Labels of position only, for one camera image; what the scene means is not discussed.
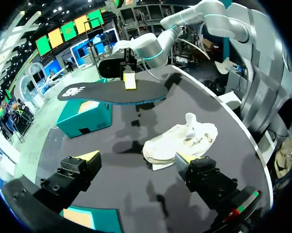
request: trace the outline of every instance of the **teal panel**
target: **teal panel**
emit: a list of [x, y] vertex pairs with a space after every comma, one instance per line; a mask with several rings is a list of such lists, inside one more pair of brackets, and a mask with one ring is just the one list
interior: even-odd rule
[[[97, 82], [106, 83], [107, 79]], [[82, 135], [81, 129], [88, 128], [90, 132], [104, 129], [112, 125], [112, 106], [99, 103], [94, 109], [78, 113], [80, 106], [88, 100], [70, 100], [62, 110], [56, 125], [69, 138]]]
[[102, 232], [122, 233], [121, 223], [119, 222], [118, 212], [116, 209], [96, 209], [87, 207], [70, 206], [74, 211], [92, 213], [93, 226], [95, 230]]

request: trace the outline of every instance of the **person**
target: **person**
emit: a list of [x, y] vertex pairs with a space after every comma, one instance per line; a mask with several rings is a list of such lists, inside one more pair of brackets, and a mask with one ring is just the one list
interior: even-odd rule
[[73, 63], [71, 63], [71, 61], [67, 61], [67, 63], [66, 63], [66, 66], [67, 66], [67, 70], [69, 71], [69, 72], [73, 72], [74, 71], [74, 69], [73, 69]]
[[49, 73], [50, 73], [50, 75], [49, 75], [50, 77], [52, 77], [54, 75], [54, 72], [52, 69], [49, 71]]
[[23, 111], [23, 115], [25, 116], [25, 118], [27, 118], [27, 120], [32, 121], [34, 120], [34, 115], [30, 112], [30, 109], [28, 108], [28, 106], [25, 105], [24, 102], [22, 102], [20, 99], [17, 99], [18, 102], [18, 109]]

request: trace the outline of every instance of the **green light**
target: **green light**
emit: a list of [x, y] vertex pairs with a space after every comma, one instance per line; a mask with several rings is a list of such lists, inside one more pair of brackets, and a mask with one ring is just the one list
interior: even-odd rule
[[114, 0], [116, 7], [119, 6], [119, 0]]
[[61, 29], [62, 29], [62, 33], [63, 33], [65, 41], [68, 41], [71, 38], [74, 38], [75, 36], [77, 36], [73, 22], [69, 22], [63, 25]]
[[243, 206], [239, 206], [239, 207], [237, 208], [237, 210], [240, 211], [240, 213], [242, 213], [244, 209], [245, 209], [245, 208], [244, 208]]
[[102, 14], [101, 14], [101, 11], [99, 9], [89, 13], [88, 16], [89, 16], [90, 20], [93, 19], [90, 22], [92, 28], [98, 27], [100, 25], [100, 23], [101, 23], [101, 25], [104, 24], [104, 20], [103, 20]]
[[48, 42], [48, 38], [46, 35], [36, 40], [36, 46], [37, 46], [40, 56], [43, 56], [44, 54], [46, 54], [47, 52], [51, 50], [49, 42]]

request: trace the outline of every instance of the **insole logo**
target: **insole logo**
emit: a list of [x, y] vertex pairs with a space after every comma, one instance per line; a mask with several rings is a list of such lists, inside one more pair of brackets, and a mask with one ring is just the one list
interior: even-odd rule
[[62, 97], [75, 96], [79, 92], [81, 92], [84, 88], [85, 86], [70, 88], [62, 95]]

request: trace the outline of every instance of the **white cable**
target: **white cable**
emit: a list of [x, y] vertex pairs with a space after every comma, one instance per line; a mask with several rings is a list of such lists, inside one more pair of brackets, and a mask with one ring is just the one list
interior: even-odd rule
[[168, 76], [165, 78], [165, 79], [159, 79], [158, 77], [156, 77], [155, 75], [153, 75], [149, 69], [147, 69], [147, 66], [146, 66], [146, 63], [145, 63], [145, 60], [142, 58], [142, 62], [143, 62], [143, 65], [144, 65], [144, 68], [145, 70], [148, 72], [148, 74], [150, 74], [152, 77], [154, 77], [155, 79], [159, 80], [159, 81], [164, 81], [164, 80], [167, 80], [170, 75], [171, 75], [171, 72], [172, 72], [172, 65], [173, 65], [173, 47], [171, 48], [171, 69], [170, 69], [170, 72], [168, 74]]
[[208, 53], [205, 51], [205, 47], [204, 47], [204, 44], [203, 44], [202, 30], [203, 30], [203, 26], [204, 25], [205, 25], [205, 21], [200, 26], [200, 30], [199, 30], [199, 44], [202, 47], [202, 50], [204, 51], [204, 53], [207, 55], [207, 58], [210, 60], [210, 57], [209, 57]]
[[190, 43], [190, 42], [188, 42], [187, 40], [184, 40], [184, 39], [180, 39], [180, 38], [178, 38], [178, 40], [183, 41], [183, 42], [185, 42], [185, 43], [187, 43], [187, 44], [189, 44], [189, 45], [195, 47], [195, 48], [196, 48], [197, 50], [199, 50], [204, 56], [206, 56], [207, 59], [210, 60], [210, 57], [208, 56], [208, 54], [207, 54], [206, 52], [202, 51], [202, 49], [200, 49], [198, 46], [196, 46], [196, 45], [194, 45], [194, 44], [192, 44], [192, 43]]

